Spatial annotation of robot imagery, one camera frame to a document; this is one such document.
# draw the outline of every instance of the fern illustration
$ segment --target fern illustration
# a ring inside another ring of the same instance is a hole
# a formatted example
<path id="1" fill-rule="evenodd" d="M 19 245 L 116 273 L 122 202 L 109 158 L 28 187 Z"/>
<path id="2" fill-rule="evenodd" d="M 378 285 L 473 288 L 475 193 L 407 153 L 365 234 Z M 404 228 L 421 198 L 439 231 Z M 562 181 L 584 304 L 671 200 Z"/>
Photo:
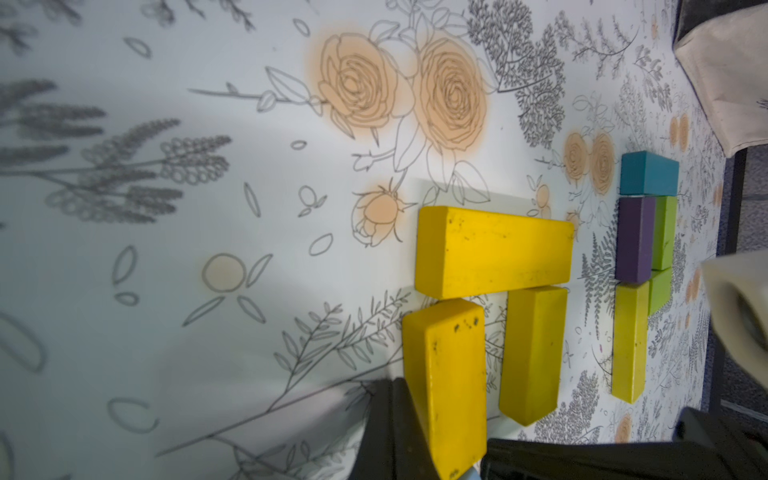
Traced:
<path id="1" fill-rule="evenodd" d="M 598 442 L 602 426 L 591 424 L 594 410 L 600 400 L 597 373 L 593 372 L 588 376 L 586 370 L 581 372 L 571 395 L 568 405 L 561 403 L 557 411 L 536 422 L 536 442 L 568 445 Z"/>
<path id="2" fill-rule="evenodd" d="M 616 270 L 616 236 L 618 226 L 618 208 L 614 208 L 614 216 L 608 230 L 598 242 L 598 237 L 592 233 L 592 254 L 581 256 L 581 278 L 584 279 L 586 290 L 586 309 L 584 311 L 584 326 L 587 325 L 590 312 L 594 314 L 594 330 L 600 339 L 600 312 L 607 309 L 609 316 L 614 315 Z"/>
<path id="3" fill-rule="evenodd" d="M 49 80 L 0 84 L 0 128 L 15 129 L 19 139 L 35 142 L 63 142 L 104 133 L 101 127 L 89 124 L 106 116 L 100 108 L 29 101 L 55 89 L 56 84 Z M 90 167 L 38 167 L 68 155 L 66 144 L 2 147 L 0 177 L 32 177 L 56 185 L 59 189 L 45 198 L 45 204 L 83 221 L 154 223 L 160 215 L 176 211 L 173 202 L 183 192 L 147 182 L 205 184 L 229 168 L 227 160 L 216 154 L 231 142 L 226 135 L 173 138 L 161 144 L 163 156 L 133 161 L 148 141 L 180 123 L 176 118 L 148 121 L 87 147 L 81 157 Z"/>

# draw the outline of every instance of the yellow wooden block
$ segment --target yellow wooden block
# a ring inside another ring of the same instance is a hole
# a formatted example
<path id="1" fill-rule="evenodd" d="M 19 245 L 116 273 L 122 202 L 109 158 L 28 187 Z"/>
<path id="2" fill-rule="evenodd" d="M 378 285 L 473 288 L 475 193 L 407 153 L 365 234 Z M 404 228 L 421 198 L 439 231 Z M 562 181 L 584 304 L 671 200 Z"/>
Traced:
<path id="1" fill-rule="evenodd" d="M 573 236 L 571 222 L 424 207 L 415 286 L 448 299 L 566 283 Z"/>
<path id="2" fill-rule="evenodd" d="M 485 455 L 485 312 L 448 300 L 402 320 L 406 382 L 441 480 Z"/>
<path id="3" fill-rule="evenodd" d="M 556 286 L 509 292 L 498 407 L 522 425 L 558 407 L 567 302 Z"/>
<path id="4" fill-rule="evenodd" d="M 619 283 L 614 314 L 614 369 L 611 394 L 634 403 L 645 389 L 648 355 L 648 282 Z"/>

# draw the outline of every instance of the gray carpet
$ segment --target gray carpet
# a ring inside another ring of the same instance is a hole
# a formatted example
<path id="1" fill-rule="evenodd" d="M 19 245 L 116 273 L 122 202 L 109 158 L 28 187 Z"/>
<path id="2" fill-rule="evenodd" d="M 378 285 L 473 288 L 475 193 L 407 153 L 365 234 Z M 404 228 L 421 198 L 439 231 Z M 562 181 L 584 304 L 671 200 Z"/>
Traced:
<path id="1" fill-rule="evenodd" d="M 723 211 L 720 218 L 720 238 L 717 252 L 722 254 L 727 224 L 728 204 L 730 203 L 733 176 L 733 160 L 728 160 L 723 186 Z M 751 147 L 746 156 L 743 197 L 737 252 L 748 252 L 768 248 L 768 146 Z M 712 375 L 712 348 L 707 347 L 707 367 L 705 368 L 702 410 L 708 410 L 711 379 L 722 379 L 720 412 L 744 425 L 768 435 L 768 392 L 726 353 L 722 376 Z"/>

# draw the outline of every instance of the teal block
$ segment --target teal block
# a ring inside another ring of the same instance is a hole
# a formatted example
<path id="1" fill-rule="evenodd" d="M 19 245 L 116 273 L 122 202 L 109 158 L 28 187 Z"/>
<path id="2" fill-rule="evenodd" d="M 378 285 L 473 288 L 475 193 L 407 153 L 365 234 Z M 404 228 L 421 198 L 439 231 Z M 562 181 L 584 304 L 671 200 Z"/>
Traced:
<path id="1" fill-rule="evenodd" d="M 677 195 L 680 164 L 669 158 L 637 151 L 621 156 L 621 195 Z"/>

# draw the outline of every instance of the floral pattern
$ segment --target floral pattern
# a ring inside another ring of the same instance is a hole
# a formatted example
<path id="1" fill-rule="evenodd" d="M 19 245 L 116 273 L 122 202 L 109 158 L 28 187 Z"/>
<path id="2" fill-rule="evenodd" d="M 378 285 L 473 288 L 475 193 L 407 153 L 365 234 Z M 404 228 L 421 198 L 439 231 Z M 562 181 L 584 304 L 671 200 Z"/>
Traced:
<path id="1" fill-rule="evenodd" d="M 429 205 L 574 225 L 557 408 L 534 425 L 498 410 L 506 294 L 470 299 L 489 435 L 668 440 L 700 404 L 724 158 L 671 0 L 0 3 L 0 380 L 39 384 L 8 390 L 0 463 L 346 478 L 373 381 L 402 375 L 402 319 L 435 303 L 413 287 Z M 61 45 L 81 49 L 66 68 Z M 639 150 L 680 162 L 680 186 L 673 295 L 628 405 L 613 270 Z M 74 422 L 94 434 L 41 442 Z"/>

